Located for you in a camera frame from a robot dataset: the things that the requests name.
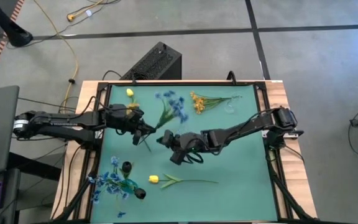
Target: teal mat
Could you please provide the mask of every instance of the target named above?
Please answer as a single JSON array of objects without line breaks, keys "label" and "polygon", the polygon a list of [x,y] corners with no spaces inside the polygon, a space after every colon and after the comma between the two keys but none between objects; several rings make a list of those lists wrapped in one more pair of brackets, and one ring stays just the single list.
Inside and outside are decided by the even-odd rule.
[{"label": "teal mat", "polygon": [[[129,104],[127,86],[113,86],[110,103]],[[172,151],[156,143],[169,129],[181,133],[191,131],[228,128],[246,121],[257,112],[255,93],[252,86],[131,86],[135,99],[144,111],[145,122],[155,126],[163,106],[154,98],[156,92],[173,90],[185,98],[185,111],[190,118],[185,125],[174,119],[147,138],[150,153],[145,144],[132,145],[132,136],[118,136],[113,129],[107,129],[104,137],[99,174],[112,171],[111,157],[120,162],[134,162],[130,179],[137,182],[147,192],[141,201],[130,195],[123,201],[115,195],[104,192],[100,202],[93,205],[92,223],[114,222],[201,222],[201,221],[240,221],[277,220],[269,179],[265,150],[261,133],[233,141],[219,156],[203,154],[204,164],[178,166],[169,158]],[[193,108],[190,91],[200,95],[231,97],[233,93],[242,96],[233,103],[235,112],[225,111],[226,103],[197,115]],[[166,189],[160,189],[164,182],[151,184],[150,175],[172,175],[180,179],[205,179],[218,181],[218,184],[204,182],[183,182]],[[118,212],[126,212],[118,218]]]}]

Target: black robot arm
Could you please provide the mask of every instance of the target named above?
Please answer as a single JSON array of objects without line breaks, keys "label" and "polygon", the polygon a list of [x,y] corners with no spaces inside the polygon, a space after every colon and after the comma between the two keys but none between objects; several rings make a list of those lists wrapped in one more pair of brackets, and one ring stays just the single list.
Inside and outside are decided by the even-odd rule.
[{"label": "black robot arm", "polygon": [[231,141],[261,130],[269,130],[266,138],[269,146],[282,144],[284,134],[292,132],[296,125],[297,121],[293,113],[288,108],[279,107],[256,113],[246,122],[227,129],[211,129],[201,131],[200,134],[185,133],[175,136],[171,131],[166,130],[164,136],[157,139],[157,142],[173,151],[170,160],[178,165],[193,161],[203,163],[200,153],[212,153],[217,156]]},{"label": "black robot arm", "polygon": [[74,140],[82,148],[90,149],[96,144],[96,131],[113,128],[120,135],[126,132],[133,134],[132,143],[137,145],[140,137],[155,133],[155,128],[142,119],[143,114],[138,108],[128,109],[121,104],[82,114],[28,111],[15,117],[13,133],[18,139],[29,139],[42,134]]}]

